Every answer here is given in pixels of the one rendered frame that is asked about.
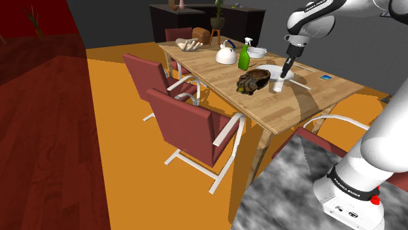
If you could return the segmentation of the red chair white frame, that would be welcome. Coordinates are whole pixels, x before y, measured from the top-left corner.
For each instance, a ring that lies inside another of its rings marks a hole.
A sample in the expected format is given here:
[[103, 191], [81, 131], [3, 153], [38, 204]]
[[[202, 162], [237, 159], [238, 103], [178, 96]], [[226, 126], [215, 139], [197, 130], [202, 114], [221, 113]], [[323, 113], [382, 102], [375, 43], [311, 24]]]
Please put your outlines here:
[[185, 131], [198, 133], [211, 122], [211, 113], [199, 105], [200, 83], [187, 83], [190, 75], [176, 80], [167, 78], [160, 63], [147, 61], [130, 54], [123, 59], [135, 83], [139, 97], [150, 104], [152, 113], [145, 117], [158, 119], [164, 133], [175, 130], [183, 135]]
[[[165, 29], [165, 38], [167, 42], [176, 41], [176, 39], [191, 39], [192, 38], [192, 27], [183, 27], [183, 28], [174, 28], [174, 29]], [[171, 59], [172, 68], [178, 71], [178, 63]], [[181, 72], [178, 71], [181, 75], [188, 75], [190, 71], [185, 67], [181, 66]]]
[[[338, 146], [332, 144], [331, 142], [323, 139], [322, 137], [319, 137], [317, 134], [312, 133], [311, 131], [307, 130], [305, 126], [307, 126], [309, 123], [311, 123], [314, 120], [319, 120], [322, 118], [334, 118], [338, 120], [343, 120], [348, 123], [354, 124], [357, 127], [360, 127], [362, 129], [368, 130], [369, 126], [364, 125], [360, 122], [357, 122], [356, 120], [353, 120], [352, 118], [348, 118], [345, 116], [340, 116], [336, 114], [330, 114], [330, 115], [320, 115], [314, 118], [311, 118], [303, 127], [298, 127], [289, 137], [288, 139], [278, 148], [278, 150], [272, 155], [271, 159], [274, 159], [275, 156], [290, 142], [290, 140], [294, 137], [294, 135], [299, 135], [315, 144], [317, 144], [319, 147], [324, 148], [325, 150], [334, 153], [335, 155], [339, 157], [344, 157], [346, 155], [346, 151], [342, 150]], [[393, 176], [391, 176], [387, 182], [395, 185], [396, 187], [408, 192], [408, 172], [402, 172], [402, 173], [396, 173]]]
[[[183, 93], [170, 97], [152, 88], [146, 94], [164, 141], [177, 148], [165, 164], [179, 158], [210, 176], [214, 182], [209, 193], [213, 194], [235, 159], [245, 116], [236, 113], [227, 117], [199, 105], [185, 103], [181, 101]], [[234, 141], [232, 153], [219, 174], [202, 166], [214, 167], [231, 140]]]

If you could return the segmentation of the potted plant on wooden stool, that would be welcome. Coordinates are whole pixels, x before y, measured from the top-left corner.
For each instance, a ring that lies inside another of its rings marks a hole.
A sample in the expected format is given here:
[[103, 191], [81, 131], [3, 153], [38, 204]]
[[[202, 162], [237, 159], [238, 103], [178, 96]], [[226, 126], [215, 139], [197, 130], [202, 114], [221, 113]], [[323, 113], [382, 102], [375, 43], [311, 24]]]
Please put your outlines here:
[[216, 15], [210, 19], [212, 31], [210, 37], [210, 44], [212, 44], [212, 39], [214, 37], [214, 32], [217, 32], [217, 43], [220, 45], [220, 30], [223, 28], [225, 24], [225, 18], [221, 17], [222, 9], [224, 5], [224, 0], [216, 0]]

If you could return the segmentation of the grey patterned robot stand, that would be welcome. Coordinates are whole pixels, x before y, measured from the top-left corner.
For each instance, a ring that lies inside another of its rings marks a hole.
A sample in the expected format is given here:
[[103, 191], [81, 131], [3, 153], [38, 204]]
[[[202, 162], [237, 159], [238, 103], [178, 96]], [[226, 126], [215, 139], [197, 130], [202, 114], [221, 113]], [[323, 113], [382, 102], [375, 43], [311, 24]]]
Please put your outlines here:
[[344, 153], [294, 135], [244, 192], [231, 230], [352, 230], [325, 214], [313, 193]]

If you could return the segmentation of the dark sideboard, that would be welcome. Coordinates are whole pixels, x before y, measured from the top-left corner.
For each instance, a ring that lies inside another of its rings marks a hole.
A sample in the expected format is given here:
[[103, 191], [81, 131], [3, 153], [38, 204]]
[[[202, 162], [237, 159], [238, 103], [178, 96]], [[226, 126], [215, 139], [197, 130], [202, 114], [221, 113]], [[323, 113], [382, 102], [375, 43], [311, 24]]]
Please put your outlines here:
[[[165, 41], [165, 30], [183, 27], [202, 27], [212, 29], [211, 18], [216, 16], [216, 5], [190, 4], [184, 9], [173, 10], [169, 5], [150, 5], [150, 17], [155, 42]], [[245, 37], [252, 39], [257, 46], [262, 30], [265, 10], [236, 7], [225, 4], [221, 11], [225, 19], [221, 36], [243, 42]]]

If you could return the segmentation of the brown bread loaf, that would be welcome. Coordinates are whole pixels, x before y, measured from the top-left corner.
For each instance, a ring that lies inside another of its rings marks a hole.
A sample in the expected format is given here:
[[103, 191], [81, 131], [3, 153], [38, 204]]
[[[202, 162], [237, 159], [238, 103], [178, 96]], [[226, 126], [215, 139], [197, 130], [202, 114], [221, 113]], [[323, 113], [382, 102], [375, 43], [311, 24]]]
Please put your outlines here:
[[210, 32], [202, 27], [195, 27], [192, 29], [192, 38], [198, 39], [198, 41], [204, 45], [210, 43], [210, 37]]

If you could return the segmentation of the wooden dining table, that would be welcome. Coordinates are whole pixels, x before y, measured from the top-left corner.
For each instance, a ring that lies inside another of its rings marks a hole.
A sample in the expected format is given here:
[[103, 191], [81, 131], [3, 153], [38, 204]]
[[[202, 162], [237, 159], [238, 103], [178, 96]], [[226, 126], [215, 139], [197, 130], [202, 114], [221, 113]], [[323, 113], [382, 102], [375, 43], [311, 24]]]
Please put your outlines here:
[[270, 82], [253, 95], [243, 95], [236, 91], [236, 82], [244, 72], [238, 69], [237, 65], [217, 63], [216, 45], [204, 45], [196, 52], [183, 52], [174, 42], [161, 42], [159, 47], [164, 51], [167, 60], [178, 61], [200, 81], [263, 128], [246, 181], [248, 186], [255, 179], [275, 135], [295, 127], [315, 114], [329, 114], [338, 102], [363, 89], [362, 85], [338, 76], [323, 80], [320, 77], [324, 72], [312, 67], [308, 68], [314, 69], [315, 72], [294, 66], [292, 69], [295, 74], [294, 80], [312, 90], [286, 82], [280, 93], [274, 93], [273, 83]]

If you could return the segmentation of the green spray bottle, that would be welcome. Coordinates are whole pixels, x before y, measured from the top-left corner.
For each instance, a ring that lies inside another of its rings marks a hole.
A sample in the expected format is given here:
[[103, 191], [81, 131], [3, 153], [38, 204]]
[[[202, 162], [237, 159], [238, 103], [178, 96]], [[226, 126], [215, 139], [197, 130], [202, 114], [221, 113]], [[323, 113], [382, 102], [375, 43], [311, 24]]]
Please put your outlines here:
[[249, 66], [250, 56], [248, 54], [248, 47], [250, 46], [251, 41], [252, 41], [251, 38], [245, 37], [245, 44], [239, 55], [238, 68], [243, 71], [246, 71]]

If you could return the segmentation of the white plate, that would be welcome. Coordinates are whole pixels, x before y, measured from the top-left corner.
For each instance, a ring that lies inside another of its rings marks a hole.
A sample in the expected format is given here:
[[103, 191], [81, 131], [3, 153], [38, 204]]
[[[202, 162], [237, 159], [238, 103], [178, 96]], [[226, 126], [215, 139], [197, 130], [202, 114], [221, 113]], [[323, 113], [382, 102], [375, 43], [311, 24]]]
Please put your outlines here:
[[[270, 81], [275, 82], [278, 78], [281, 77], [281, 73], [282, 73], [282, 66], [278, 66], [278, 65], [269, 65], [269, 64], [265, 64], [265, 65], [259, 65], [257, 66], [257, 69], [263, 69], [263, 70], [267, 70], [270, 72]], [[290, 80], [294, 77], [294, 73], [289, 70], [286, 73], [285, 76], [285, 80]]]

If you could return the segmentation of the white round pan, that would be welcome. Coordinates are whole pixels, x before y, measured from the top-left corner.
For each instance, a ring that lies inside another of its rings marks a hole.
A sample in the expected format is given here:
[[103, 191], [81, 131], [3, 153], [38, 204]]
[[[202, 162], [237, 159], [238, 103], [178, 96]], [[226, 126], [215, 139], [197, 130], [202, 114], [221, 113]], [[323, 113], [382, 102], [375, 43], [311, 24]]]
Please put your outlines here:
[[247, 53], [250, 58], [261, 59], [264, 58], [264, 56], [267, 53], [267, 50], [265, 48], [257, 48], [251, 46], [247, 48]]

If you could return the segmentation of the white cutlery piece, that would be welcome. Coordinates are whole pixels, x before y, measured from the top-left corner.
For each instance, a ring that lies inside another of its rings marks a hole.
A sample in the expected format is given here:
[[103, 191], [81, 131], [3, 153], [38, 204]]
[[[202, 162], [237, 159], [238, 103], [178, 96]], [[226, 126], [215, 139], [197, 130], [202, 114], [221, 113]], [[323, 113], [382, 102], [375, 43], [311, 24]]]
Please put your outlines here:
[[310, 88], [310, 87], [308, 87], [308, 86], [306, 86], [306, 85], [304, 85], [304, 84], [301, 84], [301, 83], [299, 83], [299, 82], [297, 82], [297, 81], [295, 81], [295, 80], [289, 79], [289, 81], [292, 82], [292, 83], [294, 83], [294, 84], [297, 84], [298, 86], [301, 86], [301, 87], [303, 87], [303, 88], [305, 88], [305, 89], [307, 89], [307, 90], [312, 90], [312, 88]]
[[308, 68], [308, 67], [304, 67], [304, 66], [302, 66], [302, 65], [298, 65], [298, 64], [296, 64], [296, 63], [294, 63], [293, 65], [294, 65], [294, 66], [296, 66], [296, 67], [299, 67], [299, 68], [305, 69], [305, 70], [307, 70], [307, 71], [315, 72], [315, 70], [314, 70], [314, 69], [310, 69], [310, 68]]

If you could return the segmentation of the dark brown rough bowl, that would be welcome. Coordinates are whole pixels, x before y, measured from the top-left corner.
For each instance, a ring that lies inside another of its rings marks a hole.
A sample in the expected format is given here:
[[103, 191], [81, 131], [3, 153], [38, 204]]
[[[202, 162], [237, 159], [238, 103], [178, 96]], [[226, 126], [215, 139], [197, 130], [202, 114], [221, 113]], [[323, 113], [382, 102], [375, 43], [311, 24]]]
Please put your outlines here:
[[242, 74], [237, 81], [236, 91], [252, 95], [256, 90], [264, 88], [269, 82], [271, 73], [264, 69], [253, 69]]

